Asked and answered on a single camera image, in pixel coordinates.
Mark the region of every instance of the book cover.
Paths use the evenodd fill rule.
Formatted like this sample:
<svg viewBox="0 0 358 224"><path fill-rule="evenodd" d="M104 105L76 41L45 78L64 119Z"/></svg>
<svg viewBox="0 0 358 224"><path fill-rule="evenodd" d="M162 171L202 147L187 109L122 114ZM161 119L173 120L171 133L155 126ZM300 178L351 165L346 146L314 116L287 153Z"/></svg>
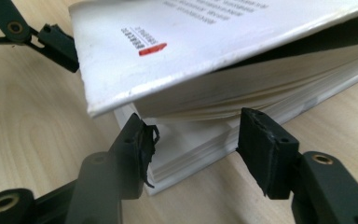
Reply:
<svg viewBox="0 0 358 224"><path fill-rule="evenodd" d="M146 0L70 8L92 116L358 16L358 0Z"/></svg>

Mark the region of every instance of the white book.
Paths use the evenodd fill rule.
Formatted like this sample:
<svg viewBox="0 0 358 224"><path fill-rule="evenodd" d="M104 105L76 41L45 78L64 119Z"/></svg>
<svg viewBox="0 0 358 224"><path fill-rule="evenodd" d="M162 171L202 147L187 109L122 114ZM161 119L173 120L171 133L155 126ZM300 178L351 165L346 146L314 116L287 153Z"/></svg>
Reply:
<svg viewBox="0 0 358 224"><path fill-rule="evenodd" d="M70 12L97 116L354 18L358 0L88 1Z"/></svg>
<svg viewBox="0 0 358 224"><path fill-rule="evenodd" d="M284 123L358 82L358 44L222 69L357 17L358 1L87 2L71 15L89 113L160 123L150 194L234 151L241 107ZM219 84L233 88L212 95Z"/></svg>

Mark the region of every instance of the table surface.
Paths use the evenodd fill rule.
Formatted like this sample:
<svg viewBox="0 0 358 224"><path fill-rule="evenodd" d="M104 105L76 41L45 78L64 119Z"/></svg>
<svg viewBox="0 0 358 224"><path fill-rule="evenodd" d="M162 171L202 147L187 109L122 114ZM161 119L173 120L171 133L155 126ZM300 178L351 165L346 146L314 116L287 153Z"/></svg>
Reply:
<svg viewBox="0 0 358 224"><path fill-rule="evenodd" d="M36 30L58 23L72 34L76 0L14 0ZM339 158L358 181L358 84L283 127L301 143ZM83 83L37 52L0 46L0 191L27 188L35 197L77 177L82 160L106 151L118 134L112 115L91 119ZM293 223L290 201L265 198L233 153L155 196L124 201L124 223Z"/></svg>

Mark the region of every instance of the metal screw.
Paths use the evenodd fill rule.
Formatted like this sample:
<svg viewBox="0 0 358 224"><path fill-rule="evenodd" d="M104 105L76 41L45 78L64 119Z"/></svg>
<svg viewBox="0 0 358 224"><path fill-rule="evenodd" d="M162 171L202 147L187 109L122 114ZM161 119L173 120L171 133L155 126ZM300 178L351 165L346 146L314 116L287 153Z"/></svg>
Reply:
<svg viewBox="0 0 358 224"><path fill-rule="evenodd" d="M17 21L11 21L8 25L7 25L7 29L12 33L12 34L20 34L22 32L22 25L21 23L17 22Z"/></svg>
<svg viewBox="0 0 358 224"><path fill-rule="evenodd" d="M326 157L324 155L316 154L316 155L312 156L312 159L317 161L317 162L319 162L319 163L321 163L321 164L323 164L323 165L331 165L331 164L333 164L333 161L330 158L328 158L328 157Z"/></svg>
<svg viewBox="0 0 358 224"><path fill-rule="evenodd" d="M0 213L14 207L20 200L18 193L12 193L0 197Z"/></svg>

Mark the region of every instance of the red label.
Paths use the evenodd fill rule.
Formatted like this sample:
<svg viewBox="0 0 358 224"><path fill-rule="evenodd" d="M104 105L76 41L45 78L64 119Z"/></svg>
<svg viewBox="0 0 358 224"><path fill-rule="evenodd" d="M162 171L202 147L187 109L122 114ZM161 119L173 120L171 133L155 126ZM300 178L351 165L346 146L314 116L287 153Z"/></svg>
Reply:
<svg viewBox="0 0 358 224"><path fill-rule="evenodd" d="M148 55L151 53L156 53L160 50L163 50L166 46L167 46L167 43L162 43L162 44L150 47L148 49L139 50L139 56L145 56L145 55Z"/></svg>

